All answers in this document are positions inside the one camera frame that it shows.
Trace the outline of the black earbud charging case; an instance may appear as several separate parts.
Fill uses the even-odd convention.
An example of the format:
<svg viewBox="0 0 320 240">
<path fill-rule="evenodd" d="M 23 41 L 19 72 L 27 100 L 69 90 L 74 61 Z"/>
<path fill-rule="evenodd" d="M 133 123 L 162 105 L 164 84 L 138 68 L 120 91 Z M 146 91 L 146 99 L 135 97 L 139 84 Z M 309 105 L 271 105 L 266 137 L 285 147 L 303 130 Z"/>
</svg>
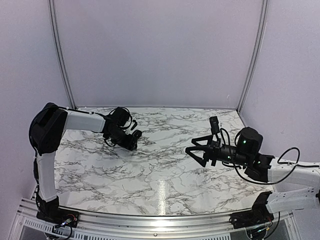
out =
<svg viewBox="0 0 320 240">
<path fill-rule="evenodd" d="M 135 131 L 132 133 L 132 135 L 133 135 L 135 138 L 139 139 L 139 138 L 142 136 L 142 131 L 140 131 L 140 130 L 135 130 Z"/>
</svg>

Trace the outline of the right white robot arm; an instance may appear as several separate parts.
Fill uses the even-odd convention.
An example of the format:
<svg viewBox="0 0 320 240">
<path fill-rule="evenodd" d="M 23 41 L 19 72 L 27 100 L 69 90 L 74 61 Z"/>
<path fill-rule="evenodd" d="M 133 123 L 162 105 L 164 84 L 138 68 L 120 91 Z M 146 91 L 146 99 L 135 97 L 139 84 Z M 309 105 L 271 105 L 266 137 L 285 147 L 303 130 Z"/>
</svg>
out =
<svg viewBox="0 0 320 240">
<path fill-rule="evenodd" d="M 215 166 L 218 161 L 231 164 L 236 170 L 244 168 L 243 180 L 257 185 L 277 185 L 292 183 L 302 185 L 302 189 L 286 192 L 263 192 L 248 212 L 247 219 L 258 224 L 267 213 L 320 208 L 320 164 L 275 158 L 259 152 L 263 136 L 251 127 L 243 128 L 236 135 L 236 145 L 223 143 L 212 135 L 192 139 L 192 146 L 185 152 L 202 167 L 207 162 Z"/>
</svg>

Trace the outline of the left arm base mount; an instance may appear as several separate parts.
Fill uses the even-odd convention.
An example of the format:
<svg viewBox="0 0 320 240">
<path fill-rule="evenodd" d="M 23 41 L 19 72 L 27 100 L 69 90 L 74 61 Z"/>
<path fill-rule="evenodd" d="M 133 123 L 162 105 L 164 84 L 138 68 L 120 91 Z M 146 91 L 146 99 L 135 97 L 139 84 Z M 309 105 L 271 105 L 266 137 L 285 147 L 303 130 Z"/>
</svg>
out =
<svg viewBox="0 0 320 240">
<path fill-rule="evenodd" d="M 45 201 L 39 194 L 36 194 L 35 203 L 37 207 L 36 218 L 49 223 L 53 223 L 52 233 L 60 228 L 69 228 L 69 234 L 65 238 L 59 237 L 59 240 L 70 240 L 74 233 L 74 228 L 78 225 L 79 212 L 60 208 L 59 197 L 53 200 Z"/>
</svg>

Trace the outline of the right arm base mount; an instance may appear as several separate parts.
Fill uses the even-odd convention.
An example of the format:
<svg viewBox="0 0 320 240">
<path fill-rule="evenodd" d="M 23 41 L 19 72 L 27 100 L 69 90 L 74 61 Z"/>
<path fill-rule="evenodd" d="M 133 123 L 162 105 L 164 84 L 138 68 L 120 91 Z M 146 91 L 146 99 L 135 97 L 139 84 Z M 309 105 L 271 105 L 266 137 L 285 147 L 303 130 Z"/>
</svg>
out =
<svg viewBox="0 0 320 240">
<path fill-rule="evenodd" d="M 274 215 L 266 207 L 267 199 L 271 194 L 271 191 L 262 192 L 254 201 L 251 209 L 232 213 L 229 222 L 233 228 L 245 228 L 250 240 L 264 240 L 274 220 Z"/>
</svg>

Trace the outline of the aluminium front rail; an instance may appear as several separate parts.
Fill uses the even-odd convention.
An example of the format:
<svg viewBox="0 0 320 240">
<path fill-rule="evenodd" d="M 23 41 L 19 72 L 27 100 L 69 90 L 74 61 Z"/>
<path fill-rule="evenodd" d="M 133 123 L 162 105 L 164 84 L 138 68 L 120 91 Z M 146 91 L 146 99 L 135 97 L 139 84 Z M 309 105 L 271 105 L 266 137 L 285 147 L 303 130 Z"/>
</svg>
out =
<svg viewBox="0 0 320 240">
<path fill-rule="evenodd" d="M 34 200 L 23 198 L 18 206 L 8 239 L 67 238 L 68 229 L 53 231 L 54 224 L 37 219 Z M 235 229 L 228 212 L 184 216 L 138 216 L 78 210 L 72 240 L 246 240 L 247 232 L 268 227 L 260 224 Z"/>
</svg>

